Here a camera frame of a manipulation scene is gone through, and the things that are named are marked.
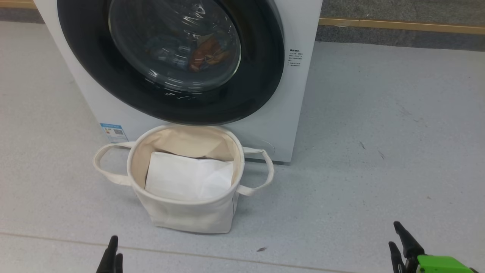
floor seam line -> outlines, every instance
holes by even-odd
[[[0,232],[0,235],[12,236],[12,237],[21,237],[21,238],[40,239],[40,240],[48,240],[48,241],[56,241],[56,242],[64,242],[64,243],[74,243],[74,244],[82,244],[82,245],[90,245],[90,246],[102,246],[102,247],[108,246],[108,244],[102,244],[102,243],[83,242],[83,241],[75,241],[75,240],[68,240],[68,239],[56,239],[56,238],[48,238],[48,237],[41,237],[41,236],[34,236],[34,235],[24,235],[24,234],[15,234],[15,233],[7,233],[7,232]],[[230,260],[230,261],[237,261],[237,262],[248,262],[248,263],[281,266],[281,267],[289,267],[289,268],[297,268],[297,269],[307,269],[307,270],[314,270],[314,271],[321,271],[321,272],[355,273],[355,272],[351,272],[351,271],[333,270],[333,269],[325,269],[325,268],[310,267],[310,266],[278,264],[278,263],[264,262],[264,261],[255,261],[255,260],[246,260],[246,259],[238,259],[238,258],[230,258],[230,257],[211,256],[211,255],[185,253],[185,252],[177,252],[177,251],[156,250],[156,249],[148,249],[148,248],[140,248],[140,247],[129,247],[129,246],[122,246],[122,245],[119,245],[118,249],[147,251],[147,252],[155,252],[155,253],[163,253],[163,254],[180,255],[180,256],[201,257],[201,258],[213,258],[213,259]]]

laundry basket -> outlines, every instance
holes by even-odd
[[[116,147],[131,149],[127,161],[127,176],[111,173],[100,167],[103,155]],[[145,189],[152,152],[233,161],[231,186],[223,194],[206,200],[182,201],[154,195]],[[257,188],[242,186],[239,182],[244,170],[244,154],[256,153],[261,153],[264,157],[268,166],[268,177]],[[229,232],[239,194],[250,196],[258,189],[268,186],[275,172],[265,150],[241,146],[236,136],[222,127],[175,124],[156,127],[143,134],[136,142],[105,145],[94,156],[93,164],[111,182],[131,186],[156,226],[197,233]]]

washing machine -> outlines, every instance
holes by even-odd
[[[36,0],[110,142],[168,122],[290,162],[322,0]]]

white washing machine body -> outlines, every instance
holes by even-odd
[[[63,34],[57,0],[35,0],[35,4],[99,123],[120,126],[129,141],[167,123],[119,100],[86,71]],[[291,161],[321,4],[322,0],[272,3],[279,14],[284,39],[285,63],[279,85],[259,110],[223,125],[244,146],[266,149],[273,161]]]

blue and white label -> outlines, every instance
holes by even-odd
[[[101,128],[111,143],[127,142],[128,138],[120,125],[100,123]]]

